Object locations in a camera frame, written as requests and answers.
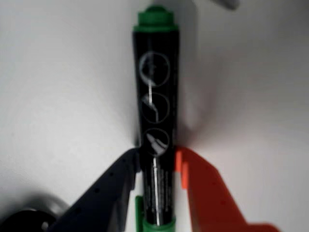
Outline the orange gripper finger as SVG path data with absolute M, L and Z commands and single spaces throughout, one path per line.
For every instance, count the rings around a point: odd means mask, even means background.
M 175 170 L 180 173 L 182 188 L 187 191 L 192 231 L 278 231 L 267 223 L 248 223 L 219 171 L 193 150 L 186 147 L 176 149 Z

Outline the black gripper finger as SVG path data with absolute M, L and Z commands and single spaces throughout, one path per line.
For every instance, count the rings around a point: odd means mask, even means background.
M 48 231 L 123 232 L 130 192 L 139 171 L 138 149 L 126 151 Z

